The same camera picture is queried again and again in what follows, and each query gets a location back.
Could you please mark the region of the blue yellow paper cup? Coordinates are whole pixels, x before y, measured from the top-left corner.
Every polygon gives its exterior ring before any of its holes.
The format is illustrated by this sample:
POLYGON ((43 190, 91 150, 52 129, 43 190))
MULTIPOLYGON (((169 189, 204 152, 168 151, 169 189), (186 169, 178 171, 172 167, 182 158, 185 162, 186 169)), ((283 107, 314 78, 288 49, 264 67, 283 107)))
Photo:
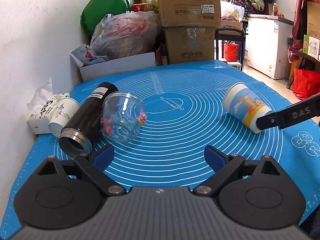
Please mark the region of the blue yellow paper cup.
POLYGON ((235 83, 227 90, 222 106, 225 112, 255 134, 261 132, 256 124, 257 119, 272 112, 270 107, 243 82, 235 83))

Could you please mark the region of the white printed paper cup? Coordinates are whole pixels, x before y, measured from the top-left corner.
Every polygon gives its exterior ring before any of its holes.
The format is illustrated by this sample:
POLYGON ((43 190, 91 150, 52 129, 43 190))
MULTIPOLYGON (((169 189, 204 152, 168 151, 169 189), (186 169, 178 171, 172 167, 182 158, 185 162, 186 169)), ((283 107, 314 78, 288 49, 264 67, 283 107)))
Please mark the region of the white printed paper cup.
POLYGON ((64 126, 79 109, 80 105, 73 98, 62 98, 57 104, 57 108, 49 123, 49 130, 59 137, 64 126))

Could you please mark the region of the black thermos bottle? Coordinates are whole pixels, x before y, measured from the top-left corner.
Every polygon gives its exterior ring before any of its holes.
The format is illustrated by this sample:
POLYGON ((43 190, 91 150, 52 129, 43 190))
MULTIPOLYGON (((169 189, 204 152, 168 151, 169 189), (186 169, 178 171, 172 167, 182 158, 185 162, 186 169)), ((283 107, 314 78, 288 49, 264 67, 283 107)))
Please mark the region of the black thermos bottle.
POLYGON ((109 82, 99 84, 70 118, 59 136, 59 146, 69 157, 92 153, 100 134, 103 103, 118 88, 109 82))

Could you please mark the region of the clear glass jar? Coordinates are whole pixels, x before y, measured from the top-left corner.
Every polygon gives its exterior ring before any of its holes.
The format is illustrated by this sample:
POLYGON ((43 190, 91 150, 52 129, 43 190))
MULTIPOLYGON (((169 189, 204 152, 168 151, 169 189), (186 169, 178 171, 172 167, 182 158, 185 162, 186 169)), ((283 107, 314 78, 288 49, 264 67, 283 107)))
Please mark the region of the clear glass jar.
POLYGON ((110 141, 132 141, 146 124, 147 117, 145 104, 139 97, 124 92, 111 93, 103 103, 102 135, 110 141))

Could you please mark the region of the blue silicone baking mat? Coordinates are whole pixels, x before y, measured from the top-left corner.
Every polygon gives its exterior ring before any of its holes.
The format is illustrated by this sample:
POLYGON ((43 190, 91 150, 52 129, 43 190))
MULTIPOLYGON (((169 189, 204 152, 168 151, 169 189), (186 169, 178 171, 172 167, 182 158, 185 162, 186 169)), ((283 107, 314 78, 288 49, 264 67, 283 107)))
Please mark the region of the blue silicone baking mat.
POLYGON ((136 139, 93 146, 114 147, 104 174, 126 193, 103 196, 42 135, 12 187, 2 239, 308 239, 300 226, 319 205, 319 127, 309 119, 255 134, 222 106, 239 82, 272 112, 291 105, 285 98, 219 61, 101 77, 71 95, 82 103, 103 82, 139 97, 148 116, 136 139), (245 159, 218 196, 194 194, 215 173, 207 145, 245 159))

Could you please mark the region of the tissue pack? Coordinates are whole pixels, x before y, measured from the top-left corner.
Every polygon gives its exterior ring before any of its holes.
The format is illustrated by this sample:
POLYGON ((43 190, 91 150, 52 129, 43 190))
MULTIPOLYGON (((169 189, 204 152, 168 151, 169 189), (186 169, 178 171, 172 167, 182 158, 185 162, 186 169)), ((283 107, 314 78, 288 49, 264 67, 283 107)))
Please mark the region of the tissue pack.
POLYGON ((51 77, 43 86, 35 90, 33 98, 27 103, 27 108, 31 113, 27 123, 35 135, 50 133, 49 123, 59 101, 69 97, 69 93, 53 94, 51 77))

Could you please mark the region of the white chest freezer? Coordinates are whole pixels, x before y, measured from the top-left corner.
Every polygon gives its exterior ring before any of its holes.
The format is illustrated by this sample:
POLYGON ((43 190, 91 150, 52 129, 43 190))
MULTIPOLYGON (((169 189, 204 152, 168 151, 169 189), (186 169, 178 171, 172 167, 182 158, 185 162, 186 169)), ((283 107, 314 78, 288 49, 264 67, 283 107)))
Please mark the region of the white chest freezer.
POLYGON ((293 22, 270 15, 248 16, 246 34, 247 64, 274 79, 288 79, 291 64, 287 58, 288 39, 293 22))

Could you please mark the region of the red bucket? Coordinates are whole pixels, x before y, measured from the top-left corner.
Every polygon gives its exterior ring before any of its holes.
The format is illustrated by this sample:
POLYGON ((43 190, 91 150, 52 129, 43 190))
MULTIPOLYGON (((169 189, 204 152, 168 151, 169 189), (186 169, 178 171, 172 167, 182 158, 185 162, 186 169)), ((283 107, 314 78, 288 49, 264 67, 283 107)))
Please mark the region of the red bucket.
POLYGON ((239 44, 224 44, 223 45, 223 58, 228 62, 236 62, 238 60, 239 44))

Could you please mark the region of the white open box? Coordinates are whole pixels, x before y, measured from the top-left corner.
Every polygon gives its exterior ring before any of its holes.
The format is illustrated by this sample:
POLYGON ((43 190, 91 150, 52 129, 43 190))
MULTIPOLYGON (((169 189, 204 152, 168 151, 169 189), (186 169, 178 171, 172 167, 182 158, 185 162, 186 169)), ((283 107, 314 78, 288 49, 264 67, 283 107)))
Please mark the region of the white open box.
POLYGON ((72 51, 71 57, 78 64, 84 81, 157 65, 155 52, 107 60, 105 57, 94 55, 85 44, 72 51))

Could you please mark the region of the black metal cart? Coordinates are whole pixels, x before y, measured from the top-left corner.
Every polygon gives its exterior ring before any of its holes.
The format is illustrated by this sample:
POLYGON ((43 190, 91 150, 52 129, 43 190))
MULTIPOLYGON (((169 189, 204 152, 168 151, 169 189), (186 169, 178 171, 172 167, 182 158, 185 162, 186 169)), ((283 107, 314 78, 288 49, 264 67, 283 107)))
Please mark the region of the black metal cart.
POLYGON ((235 43, 236 45, 240 46, 240 70, 243 70, 246 42, 245 31, 231 27, 222 27, 215 30, 215 57, 217 60, 219 59, 219 51, 221 51, 222 56, 224 55, 225 42, 235 43))

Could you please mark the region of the purple patterned bag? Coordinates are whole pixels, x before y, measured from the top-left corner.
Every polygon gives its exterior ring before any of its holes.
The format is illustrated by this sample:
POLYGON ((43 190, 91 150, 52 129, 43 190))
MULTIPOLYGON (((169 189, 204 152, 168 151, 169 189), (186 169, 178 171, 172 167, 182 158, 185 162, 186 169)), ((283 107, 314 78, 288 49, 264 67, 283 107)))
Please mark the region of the purple patterned bag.
POLYGON ((250 0, 225 0, 226 2, 232 3, 234 5, 241 6, 245 9, 245 17, 249 14, 253 14, 255 12, 254 8, 252 7, 252 4, 250 0))

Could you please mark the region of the lower cardboard box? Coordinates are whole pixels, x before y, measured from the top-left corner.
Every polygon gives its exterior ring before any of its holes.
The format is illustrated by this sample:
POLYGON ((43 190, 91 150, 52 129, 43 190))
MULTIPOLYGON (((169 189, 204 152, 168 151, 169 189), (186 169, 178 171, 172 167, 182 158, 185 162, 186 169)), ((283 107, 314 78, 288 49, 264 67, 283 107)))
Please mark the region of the lower cardboard box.
POLYGON ((164 33, 169 64, 214 59, 214 28, 174 27, 164 33))

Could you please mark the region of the clear bag with red contents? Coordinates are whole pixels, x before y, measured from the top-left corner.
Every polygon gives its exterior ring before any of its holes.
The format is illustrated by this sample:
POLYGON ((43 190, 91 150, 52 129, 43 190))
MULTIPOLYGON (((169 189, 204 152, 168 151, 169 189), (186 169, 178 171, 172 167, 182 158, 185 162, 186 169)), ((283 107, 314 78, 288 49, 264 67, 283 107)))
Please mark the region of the clear bag with red contents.
POLYGON ((153 11, 106 15, 95 27, 90 48, 108 60, 149 53, 161 29, 153 11))

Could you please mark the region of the large upper cardboard box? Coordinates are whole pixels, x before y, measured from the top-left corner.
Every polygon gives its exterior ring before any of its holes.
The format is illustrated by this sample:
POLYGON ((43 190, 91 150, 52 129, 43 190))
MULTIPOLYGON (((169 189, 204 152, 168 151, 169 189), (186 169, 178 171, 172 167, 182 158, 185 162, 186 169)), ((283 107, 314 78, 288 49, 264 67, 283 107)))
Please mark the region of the large upper cardboard box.
POLYGON ((157 0, 161 25, 171 27, 221 26, 220 0, 157 0))

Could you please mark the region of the green plastic bag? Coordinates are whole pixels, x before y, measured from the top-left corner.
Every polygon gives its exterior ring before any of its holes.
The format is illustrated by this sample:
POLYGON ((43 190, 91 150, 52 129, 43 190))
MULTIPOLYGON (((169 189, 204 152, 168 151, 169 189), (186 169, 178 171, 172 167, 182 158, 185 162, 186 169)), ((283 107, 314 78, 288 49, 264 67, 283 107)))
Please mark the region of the green plastic bag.
POLYGON ((84 8, 80 24, 92 37, 95 27, 107 15, 119 15, 131 10, 134 0, 90 0, 84 8))

